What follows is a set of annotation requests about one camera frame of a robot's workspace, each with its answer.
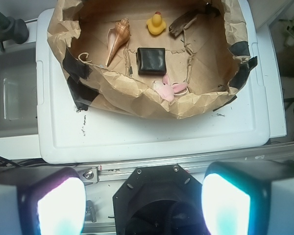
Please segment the glowing gripper right finger pad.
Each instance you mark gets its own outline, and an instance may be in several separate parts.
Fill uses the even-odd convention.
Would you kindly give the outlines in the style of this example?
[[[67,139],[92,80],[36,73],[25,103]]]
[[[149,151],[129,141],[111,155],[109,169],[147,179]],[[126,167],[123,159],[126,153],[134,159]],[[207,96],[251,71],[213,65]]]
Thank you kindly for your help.
[[[294,235],[294,160],[213,162],[201,204],[213,235]]]

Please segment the glowing gripper left finger pad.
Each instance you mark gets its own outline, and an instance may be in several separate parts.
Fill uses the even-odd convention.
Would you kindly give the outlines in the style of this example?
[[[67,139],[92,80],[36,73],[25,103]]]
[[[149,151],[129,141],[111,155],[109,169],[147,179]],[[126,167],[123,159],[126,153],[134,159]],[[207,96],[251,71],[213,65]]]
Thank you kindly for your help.
[[[72,167],[0,167],[0,235],[79,235],[85,210]]]

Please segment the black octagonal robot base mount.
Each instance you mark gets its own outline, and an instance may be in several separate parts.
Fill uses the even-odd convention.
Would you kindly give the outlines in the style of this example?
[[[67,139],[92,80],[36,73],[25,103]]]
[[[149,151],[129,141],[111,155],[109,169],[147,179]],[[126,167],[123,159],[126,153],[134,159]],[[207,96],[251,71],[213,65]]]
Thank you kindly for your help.
[[[118,235],[208,235],[202,184],[180,165],[139,167],[113,196]]]

